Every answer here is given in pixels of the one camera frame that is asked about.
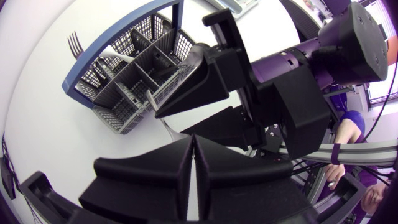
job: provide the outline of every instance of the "blue frame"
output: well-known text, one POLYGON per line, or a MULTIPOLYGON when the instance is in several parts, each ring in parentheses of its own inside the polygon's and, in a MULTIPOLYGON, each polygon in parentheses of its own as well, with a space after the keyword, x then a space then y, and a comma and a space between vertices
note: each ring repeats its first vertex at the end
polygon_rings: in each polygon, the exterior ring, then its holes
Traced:
POLYGON ((139 7, 103 32, 87 50, 82 53, 62 83, 64 92, 88 108, 93 108, 94 103, 75 89, 80 77, 84 75, 91 63, 105 47, 124 32, 127 27, 131 27, 135 22, 141 21, 169 6, 173 7, 172 27, 176 28, 176 30, 180 29, 182 23, 183 0, 156 0, 139 7))

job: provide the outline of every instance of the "hand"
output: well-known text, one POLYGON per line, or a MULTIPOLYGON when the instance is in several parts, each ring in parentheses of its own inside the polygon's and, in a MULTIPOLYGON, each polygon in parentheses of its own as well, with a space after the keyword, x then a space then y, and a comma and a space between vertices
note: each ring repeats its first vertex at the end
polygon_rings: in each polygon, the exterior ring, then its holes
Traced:
POLYGON ((346 173, 344 165, 333 165, 329 164, 324 168, 326 180, 334 182, 335 184, 330 187, 330 190, 334 190, 337 186, 338 181, 346 173))

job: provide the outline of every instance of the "gray plastic basket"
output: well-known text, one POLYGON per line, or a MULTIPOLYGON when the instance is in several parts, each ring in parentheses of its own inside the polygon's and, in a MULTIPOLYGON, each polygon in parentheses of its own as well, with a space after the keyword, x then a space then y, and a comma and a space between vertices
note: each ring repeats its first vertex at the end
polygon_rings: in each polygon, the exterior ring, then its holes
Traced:
POLYGON ((195 68, 179 66, 169 77, 152 78, 156 72, 184 61, 194 44, 181 29, 164 31, 164 20, 171 23, 155 13, 123 32, 110 45, 117 53, 135 59, 126 63, 118 57, 97 57, 75 87, 90 99, 95 114, 115 133, 127 134, 150 110, 146 90, 159 103, 195 68))

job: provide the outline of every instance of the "cable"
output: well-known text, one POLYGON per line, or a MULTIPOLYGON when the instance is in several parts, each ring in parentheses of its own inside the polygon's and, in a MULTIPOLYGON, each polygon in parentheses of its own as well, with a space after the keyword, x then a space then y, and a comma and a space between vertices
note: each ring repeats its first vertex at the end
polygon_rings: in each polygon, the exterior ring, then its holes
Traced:
POLYGON ((381 182, 383 182, 384 184, 386 184, 388 187, 390 186, 390 184, 388 184, 385 180, 383 180, 382 178, 380 178, 371 168, 368 168, 366 166, 360 166, 360 168, 366 170, 368 173, 370 173, 371 175, 375 176, 377 179, 379 179, 381 182))
POLYGON ((303 167, 303 168, 299 168, 299 169, 293 170, 291 175, 297 175, 297 174, 300 174, 300 173, 302 173, 302 172, 310 171, 310 170, 312 170, 312 169, 324 167, 324 166, 326 166, 326 165, 327 165, 327 164, 322 163, 322 162, 316 162, 316 163, 314 163, 314 164, 305 166, 305 167, 303 167))
POLYGON ((370 129, 370 131, 368 132, 368 134, 365 136, 365 138, 361 141, 361 143, 364 143, 366 141, 366 139, 369 137, 369 135, 372 133, 374 127, 377 125, 377 122, 379 121, 381 114, 383 113, 384 107, 387 104, 388 98, 390 97, 390 93, 392 90, 392 86, 394 85, 394 80, 396 79, 396 73, 397 73, 397 64, 398 64, 398 53, 397 53, 397 60, 396 60, 396 69, 394 70, 394 76, 392 76, 392 81, 391 81, 391 86, 390 86, 390 90, 388 91, 388 95, 386 96, 386 100, 384 100, 383 106, 380 110, 379 116, 377 116, 377 119, 375 120, 372 128, 370 129))
POLYGON ((293 166, 293 167, 296 167, 296 166, 298 166, 298 165, 302 164, 303 162, 304 162, 304 161, 298 162, 298 163, 294 164, 294 166, 293 166))
POLYGON ((371 172, 373 172, 374 174, 377 174, 377 175, 380 175, 380 176, 382 176, 382 177, 388 177, 388 178, 390 178, 390 177, 392 177, 392 175, 393 175, 393 173, 394 172, 390 172, 389 174, 383 174, 383 173, 380 173, 380 172, 378 172, 378 171, 376 171, 376 170, 374 170, 374 169, 371 169, 371 168, 368 168, 371 172))
POLYGON ((36 223, 43 224, 43 222, 40 220, 40 218, 37 215, 37 213, 35 212, 35 210, 32 208, 32 205, 29 203, 29 201, 26 199, 25 195, 19 189, 20 183, 19 183, 19 180, 17 178, 17 174, 15 173, 14 164, 12 163, 11 158, 9 157, 8 150, 7 150, 7 144, 6 144, 6 140, 5 140, 4 136, 5 136, 5 133, 3 133, 3 135, 2 135, 2 153, 3 153, 4 158, 7 159, 7 163, 10 164, 11 167, 12 167, 12 176, 14 178, 14 182, 15 182, 16 188, 22 194, 22 196, 24 196, 26 204, 29 207, 30 212, 32 213, 34 223, 35 224, 36 223))

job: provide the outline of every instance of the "white wall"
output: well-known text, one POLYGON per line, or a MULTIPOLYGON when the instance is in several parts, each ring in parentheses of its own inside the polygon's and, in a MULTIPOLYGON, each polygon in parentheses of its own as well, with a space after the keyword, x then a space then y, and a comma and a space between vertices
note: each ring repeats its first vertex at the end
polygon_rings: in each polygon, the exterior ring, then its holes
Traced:
MULTIPOLYGON (((0 133, 4 132, 12 92, 29 55, 53 21, 74 0, 7 0, 0 12, 0 133)), ((3 194, 21 223, 33 223, 21 195, 11 203, 3 194)))

